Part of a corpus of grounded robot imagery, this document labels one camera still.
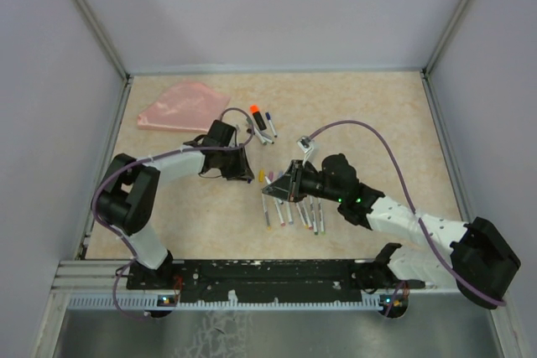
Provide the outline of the blue capped marker pen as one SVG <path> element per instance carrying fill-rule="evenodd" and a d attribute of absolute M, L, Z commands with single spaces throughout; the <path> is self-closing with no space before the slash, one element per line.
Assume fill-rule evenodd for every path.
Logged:
<path fill-rule="evenodd" d="M 274 135 L 274 137 L 278 137 L 276 127 L 275 127 L 275 125 L 273 123 L 273 119 L 272 119 L 271 115 L 269 114 L 269 112 L 265 112 L 265 117 L 267 119 L 267 122 L 268 122 L 268 125 L 270 127 L 270 130 L 272 131 L 272 134 Z"/>

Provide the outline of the magenta capped marker pen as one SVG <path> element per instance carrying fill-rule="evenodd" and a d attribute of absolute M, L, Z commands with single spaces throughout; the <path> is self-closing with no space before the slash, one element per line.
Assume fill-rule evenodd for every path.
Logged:
<path fill-rule="evenodd" d="M 305 221 L 306 221 L 306 225 L 308 227 L 309 230 L 313 231 L 314 230 L 314 226 L 313 226 L 313 223 L 311 221 L 311 218 L 310 218 L 310 215 L 309 215 L 309 211 L 308 211 L 308 208 L 307 208 L 307 205 L 305 204 L 304 201 L 302 201 L 300 203 L 301 205 L 301 208 L 303 210 L 303 214 L 305 216 Z"/>

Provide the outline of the pink capped marker pen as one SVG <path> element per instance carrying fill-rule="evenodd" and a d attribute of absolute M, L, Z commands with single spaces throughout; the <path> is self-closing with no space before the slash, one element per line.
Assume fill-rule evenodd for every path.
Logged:
<path fill-rule="evenodd" d="M 276 208 L 276 211 L 277 211 L 280 226 L 286 226 L 286 221 L 284 219 L 284 215 L 283 215 L 283 212 L 281 210 L 281 205 L 280 205 L 280 203 L 278 202 L 277 199 L 274 200 L 274 205 L 275 205 L 275 208 Z"/>

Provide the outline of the dark green capped marker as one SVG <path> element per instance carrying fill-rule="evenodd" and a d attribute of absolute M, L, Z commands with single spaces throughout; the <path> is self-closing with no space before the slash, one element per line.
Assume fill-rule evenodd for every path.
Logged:
<path fill-rule="evenodd" d="M 315 201 L 313 196 L 309 196 L 309 202 L 310 202 L 310 211 L 311 211 L 311 221 L 312 221 L 312 228 L 313 232 L 316 236 L 319 235 L 318 225 L 317 225 L 317 219 L 316 219 L 316 210 L 315 210 Z"/>

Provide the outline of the lavender marker pen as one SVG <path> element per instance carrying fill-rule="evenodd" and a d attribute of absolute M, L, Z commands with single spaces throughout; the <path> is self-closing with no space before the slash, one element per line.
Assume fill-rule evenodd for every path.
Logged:
<path fill-rule="evenodd" d="M 294 224 L 294 219 L 293 219 L 293 216 L 292 216 L 292 212 L 291 212 L 291 209 L 290 209 L 290 203 L 289 202 L 285 202 L 285 210 L 286 210 L 286 215 L 287 215 L 289 225 L 291 226 L 291 225 Z"/>

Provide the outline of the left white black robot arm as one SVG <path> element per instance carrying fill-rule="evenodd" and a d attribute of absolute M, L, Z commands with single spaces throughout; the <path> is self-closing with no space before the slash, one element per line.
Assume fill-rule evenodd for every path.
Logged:
<path fill-rule="evenodd" d="M 176 150 L 146 158 L 120 153 L 98 185 L 91 201 L 94 220 L 119 236 L 156 288 L 169 286 L 175 277 L 171 252 L 149 223 L 159 186 L 212 169 L 226 180 L 253 180 L 245 146 L 236 142 L 236 134 L 235 127 L 215 120 L 208 133 Z"/>

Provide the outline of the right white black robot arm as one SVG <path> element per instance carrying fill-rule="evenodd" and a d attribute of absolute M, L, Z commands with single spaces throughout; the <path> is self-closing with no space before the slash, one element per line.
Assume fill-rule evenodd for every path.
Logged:
<path fill-rule="evenodd" d="M 324 158 L 320 169 L 294 159 L 262 192 L 290 203 L 309 196 L 335 202 L 350 224 L 410 242 L 389 247 L 387 258 L 375 266 L 376 280 L 387 288 L 401 280 L 456 287 L 474 304 L 495 309 L 504 304 L 503 296 L 521 267 L 491 221 L 450 221 L 412 210 L 361 182 L 342 153 Z"/>

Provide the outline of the orange white marker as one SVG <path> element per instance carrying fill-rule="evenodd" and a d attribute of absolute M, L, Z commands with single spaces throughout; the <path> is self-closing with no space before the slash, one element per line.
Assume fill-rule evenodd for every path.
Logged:
<path fill-rule="evenodd" d="M 271 226 L 271 222 L 270 222 L 270 219 L 269 219 L 269 211 L 268 211 L 268 206 L 267 206 L 267 200 L 266 200 L 264 194 L 261 194 L 261 200 L 262 200 L 262 206 L 263 206 L 263 216 L 264 216 L 264 220 L 265 220 L 265 225 L 266 225 L 267 230 L 271 230 L 272 226 Z"/>

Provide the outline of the light green capped marker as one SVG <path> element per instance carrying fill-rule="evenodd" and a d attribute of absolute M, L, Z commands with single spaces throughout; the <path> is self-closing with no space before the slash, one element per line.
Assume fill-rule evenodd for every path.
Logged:
<path fill-rule="evenodd" d="M 326 234 L 325 217 L 322 202 L 320 198 L 317 198 L 317 206 L 319 211 L 319 231 L 322 235 Z"/>

